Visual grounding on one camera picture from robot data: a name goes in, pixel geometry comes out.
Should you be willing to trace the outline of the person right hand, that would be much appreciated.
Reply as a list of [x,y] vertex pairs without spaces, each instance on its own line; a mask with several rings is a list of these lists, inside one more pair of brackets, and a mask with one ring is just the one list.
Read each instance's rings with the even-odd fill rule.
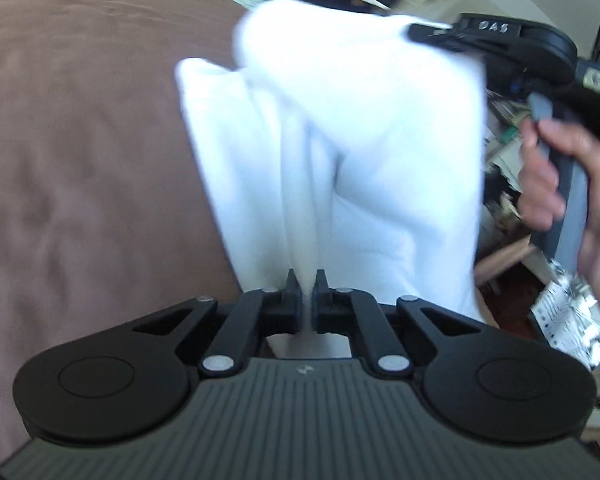
[[530,228],[547,231],[565,217],[567,202],[558,191],[558,170],[540,151],[545,142],[559,153],[580,162],[588,178],[588,226],[580,250],[580,270],[600,296],[600,141],[584,127],[571,122],[542,119],[521,124],[522,189],[518,210]]

